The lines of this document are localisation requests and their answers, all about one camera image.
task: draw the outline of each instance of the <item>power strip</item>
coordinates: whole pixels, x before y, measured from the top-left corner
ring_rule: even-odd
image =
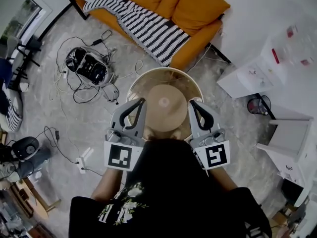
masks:
[[[84,169],[85,168],[85,166],[84,166],[84,160],[83,160],[83,158],[76,158],[76,161],[78,162],[78,164],[77,164],[77,167],[78,167],[78,169],[79,169],[79,172],[81,173],[81,174],[85,174],[86,173],[86,170]]]

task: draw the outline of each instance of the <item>small trash can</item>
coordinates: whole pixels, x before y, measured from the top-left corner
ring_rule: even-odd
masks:
[[[271,109],[271,101],[269,100],[268,96],[263,95],[262,99],[265,101],[268,108]],[[249,100],[248,111],[252,114],[267,116],[268,112],[267,112],[267,109],[265,108],[265,106],[262,102],[262,99],[254,98],[254,99]]]

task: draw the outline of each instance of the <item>person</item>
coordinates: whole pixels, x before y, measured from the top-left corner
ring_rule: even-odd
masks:
[[[119,190],[121,178],[122,171],[108,168],[91,198],[72,199],[70,238],[272,236],[250,190],[237,187],[223,168],[204,171],[185,141],[146,142]]]

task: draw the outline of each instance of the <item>marble floor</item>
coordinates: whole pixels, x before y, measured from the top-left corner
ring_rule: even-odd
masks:
[[[43,39],[42,51],[34,56],[41,66],[30,66],[27,70],[30,87],[22,94],[24,103],[23,123],[21,129],[10,135],[11,139],[24,136],[37,136],[44,130],[44,126],[55,127],[59,130],[61,151],[75,161],[88,148],[93,153],[87,159],[88,168],[102,174],[105,171],[103,157],[103,143],[105,129],[108,126],[112,112],[117,108],[99,94],[88,104],[77,104],[73,101],[72,91],[62,76],[59,81],[60,97],[56,92],[54,82],[56,74],[56,54],[61,43],[69,37],[79,36],[86,43],[92,43],[108,29],[93,17],[87,21],[81,19],[75,9],[69,9],[49,31]],[[65,54],[73,47],[82,45],[81,41],[71,39],[58,52],[58,64],[62,65]],[[112,61],[115,73],[119,77],[134,71],[137,60],[142,60],[143,68],[139,73],[159,67],[142,49],[138,48],[121,35],[113,32],[106,40],[110,48],[117,48]],[[105,54],[105,47],[97,45],[95,48]],[[200,86],[207,104],[219,112],[223,126],[226,129],[226,138],[230,140],[231,164],[225,169],[239,186],[248,187],[255,199],[262,205],[264,212],[272,216],[284,204],[278,185],[277,169],[268,155],[258,150],[257,142],[267,143],[273,127],[268,126],[269,117],[252,115],[247,111],[248,98],[233,100],[216,83],[220,74],[226,68],[226,63],[203,58],[192,70],[192,76]],[[132,74],[119,79],[115,85],[120,91],[119,104],[125,102],[127,91],[132,82],[138,77]],[[82,98],[88,99],[92,92],[84,93]],[[47,145],[47,139],[41,135],[38,140]],[[41,220],[57,237],[68,237],[69,207],[74,196],[89,197],[97,186],[100,176],[87,171],[82,175],[76,165],[65,159],[55,148],[51,148],[53,157],[44,164],[41,171],[42,186],[48,200],[54,197],[61,199],[61,205],[50,212],[48,220]]]

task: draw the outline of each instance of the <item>black and white striped blanket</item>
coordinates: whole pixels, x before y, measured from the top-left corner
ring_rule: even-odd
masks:
[[[8,113],[5,116],[6,123],[8,124],[8,127],[12,131],[16,131],[19,129],[21,122],[22,122],[22,117],[19,116],[19,114],[14,110],[14,106],[12,104],[12,101],[9,100],[9,108],[8,108]]]
[[[96,8],[115,15],[131,39],[162,66],[169,66],[173,55],[190,39],[173,21],[130,0],[94,0],[84,5],[85,12]]]

